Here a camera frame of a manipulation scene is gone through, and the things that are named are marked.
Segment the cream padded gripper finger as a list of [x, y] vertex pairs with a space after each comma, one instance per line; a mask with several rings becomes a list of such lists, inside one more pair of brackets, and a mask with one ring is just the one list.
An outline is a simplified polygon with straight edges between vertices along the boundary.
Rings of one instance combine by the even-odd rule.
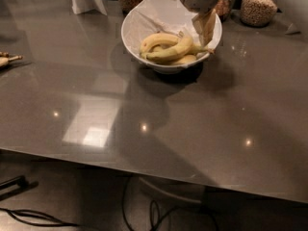
[[199, 35], [200, 44], [206, 46], [213, 38], [216, 23], [216, 10], [207, 13], [198, 13], [192, 19], [192, 25]]

